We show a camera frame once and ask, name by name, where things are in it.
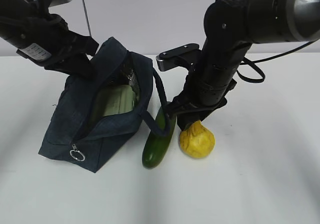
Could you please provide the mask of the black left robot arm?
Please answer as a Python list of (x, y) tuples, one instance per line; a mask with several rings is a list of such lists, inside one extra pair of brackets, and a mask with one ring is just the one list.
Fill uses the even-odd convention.
[(91, 79), (94, 67), (88, 59), (99, 44), (91, 36), (71, 31), (50, 7), (72, 0), (0, 0), (0, 37), (17, 54), (46, 70)]

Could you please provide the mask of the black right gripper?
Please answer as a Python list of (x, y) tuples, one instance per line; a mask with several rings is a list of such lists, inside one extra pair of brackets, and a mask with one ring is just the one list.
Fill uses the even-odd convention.
[(183, 90), (165, 107), (181, 130), (206, 119), (219, 105), (238, 68), (237, 41), (205, 41), (188, 70)]

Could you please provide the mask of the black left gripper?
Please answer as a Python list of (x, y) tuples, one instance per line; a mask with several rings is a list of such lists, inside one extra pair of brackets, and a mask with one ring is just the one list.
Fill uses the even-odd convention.
[(52, 17), (50, 21), (27, 18), (16, 53), (46, 70), (92, 78), (95, 68), (88, 56), (96, 54), (99, 43), (91, 36), (70, 31), (59, 15)]

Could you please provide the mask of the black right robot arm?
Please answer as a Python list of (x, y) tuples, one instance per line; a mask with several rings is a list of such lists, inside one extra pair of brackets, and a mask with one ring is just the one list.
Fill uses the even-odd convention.
[(320, 38), (320, 0), (216, 0), (204, 15), (205, 43), (158, 55), (161, 71), (184, 67), (183, 90), (166, 108), (181, 130), (227, 104), (234, 75), (254, 44), (313, 43)]

